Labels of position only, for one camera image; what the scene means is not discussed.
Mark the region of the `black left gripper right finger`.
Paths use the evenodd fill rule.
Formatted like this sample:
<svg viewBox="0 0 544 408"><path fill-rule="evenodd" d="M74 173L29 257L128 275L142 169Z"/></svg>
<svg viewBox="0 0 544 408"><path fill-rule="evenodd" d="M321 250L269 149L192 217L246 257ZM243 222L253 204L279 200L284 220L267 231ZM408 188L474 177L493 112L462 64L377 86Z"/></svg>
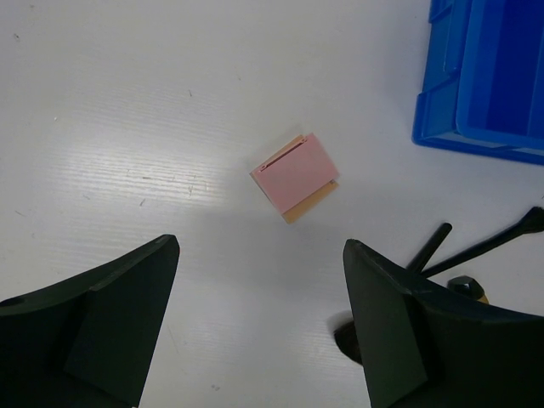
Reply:
<svg viewBox="0 0 544 408"><path fill-rule="evenodd" d="M372 406L542 406L540 316L451 292L357 240L343 266Z"/></svg>

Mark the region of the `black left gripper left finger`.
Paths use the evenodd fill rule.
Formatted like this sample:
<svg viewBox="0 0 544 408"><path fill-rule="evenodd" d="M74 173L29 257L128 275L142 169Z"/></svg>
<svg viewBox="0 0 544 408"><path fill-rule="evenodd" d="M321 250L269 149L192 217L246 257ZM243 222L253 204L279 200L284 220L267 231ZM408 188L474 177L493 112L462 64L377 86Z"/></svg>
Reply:
<svg viewBox="0 0 544 408"><path fill-rule="evenodd" d="M161 235L1 303L3 407L137 407L179 261Z"/></svg>

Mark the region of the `slim black makeup brush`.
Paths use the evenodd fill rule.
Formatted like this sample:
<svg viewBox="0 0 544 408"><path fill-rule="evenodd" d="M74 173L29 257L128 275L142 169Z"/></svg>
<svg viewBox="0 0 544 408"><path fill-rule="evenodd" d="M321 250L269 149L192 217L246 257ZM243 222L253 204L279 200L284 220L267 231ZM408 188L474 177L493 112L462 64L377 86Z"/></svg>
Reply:
<svg viewBox="0 0 544 408"><path fill-rule="evenodd" d="M520 236L537 234L543 231L543 208L532 207L516 224L506 228L502 232L481 241L458 254L447 258L446 260L425 269L421 275L425 278L433 277L448 269L455 268L474 258L490 252L509 241L513 241Z"/></svg>

